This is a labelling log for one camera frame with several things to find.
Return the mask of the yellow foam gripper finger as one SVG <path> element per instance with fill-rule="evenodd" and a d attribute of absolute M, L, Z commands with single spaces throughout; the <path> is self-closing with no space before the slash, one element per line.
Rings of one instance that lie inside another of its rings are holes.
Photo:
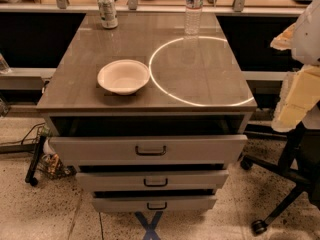
<path fill-rule="evenodd" d="M 288 73 L 282 82 L 271 127 L 289 132 L 320 101 L 320 67 L 304 65 L 298 72 Z"/>
<path fill-rule="evenodd" d="M 290 50 L 294 29 L 295 24 L 291 24 L 281 34 L 273 38 L 270 47 L 280 51 Z"/>

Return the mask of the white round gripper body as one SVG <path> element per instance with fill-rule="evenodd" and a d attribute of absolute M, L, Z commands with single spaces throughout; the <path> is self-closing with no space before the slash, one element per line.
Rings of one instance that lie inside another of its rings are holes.
<path fill-rule="evenodd" d="M 292 57 L 307 65 L 320 65 L 320 0 L 312 0 L 295 22 Z"/>

